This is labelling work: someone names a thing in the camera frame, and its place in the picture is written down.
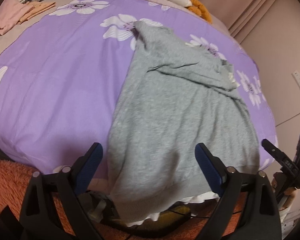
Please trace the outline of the pink folded garment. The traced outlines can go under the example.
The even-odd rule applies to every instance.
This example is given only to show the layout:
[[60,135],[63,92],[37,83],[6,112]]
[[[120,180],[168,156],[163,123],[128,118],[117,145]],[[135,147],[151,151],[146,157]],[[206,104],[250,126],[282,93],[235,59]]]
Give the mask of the pink folded garment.
[[4,0],[0,6],[0,36],[12,29],[31,9],[31,5],[20,3],[19,0]]

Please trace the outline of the orange printed folded garment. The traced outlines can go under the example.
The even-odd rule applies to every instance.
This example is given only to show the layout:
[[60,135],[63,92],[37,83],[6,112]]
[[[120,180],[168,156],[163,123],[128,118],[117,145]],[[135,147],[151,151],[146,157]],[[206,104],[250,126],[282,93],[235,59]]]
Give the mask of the orange printed folded garment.
[[17,24],[22,24],[30,19],[32,19],[33,17],[52,9],[53,7],[56,6],[56,2],[27,2],[25,3],[26,5],[31,6],[31,10],[29,12],[27,12],[24,16],[22,16],[19,21],[17,22]]

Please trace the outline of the grey knit sweater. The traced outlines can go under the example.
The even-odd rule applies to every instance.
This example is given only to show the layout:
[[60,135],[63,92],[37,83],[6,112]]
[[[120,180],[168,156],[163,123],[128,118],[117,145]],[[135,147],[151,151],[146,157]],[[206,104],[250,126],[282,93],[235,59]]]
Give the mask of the grey knit sweater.
[[259,168],[259,140],[233,66],[171,29],[141,21],[134,28],[108,141],[110,198],[128,225],[179,201],[203,201],[210,187],[195,159],[198,143],[240,172]]

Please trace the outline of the purple floral bed sheet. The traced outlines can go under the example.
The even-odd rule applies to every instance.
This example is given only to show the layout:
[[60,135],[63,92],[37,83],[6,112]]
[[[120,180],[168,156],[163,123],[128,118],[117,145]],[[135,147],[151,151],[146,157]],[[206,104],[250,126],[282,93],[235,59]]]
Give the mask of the purple floral bed sheet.
[[183,10],[145,0],[56,0],[57,9],[1,49],[0,149],[52,173],[107,144],[134,52],[135,21],[165,26],[229,61],[259,139],[277,144],[258,68],[228,35]]

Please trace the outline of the orange knitted garment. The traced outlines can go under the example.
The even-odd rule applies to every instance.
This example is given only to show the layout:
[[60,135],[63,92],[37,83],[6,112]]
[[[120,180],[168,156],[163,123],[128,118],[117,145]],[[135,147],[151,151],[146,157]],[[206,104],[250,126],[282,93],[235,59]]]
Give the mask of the orange knitted garment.
[[192,5],[187,7],[187,9],[199,16],[200,18],[202,18],[203,20],[205,20],[206,22],[208,22],[209,24],[212,24],[212,16],[207,10],[207,8],[203,5],[203,3],[201,3],[199,0],[190,1]]

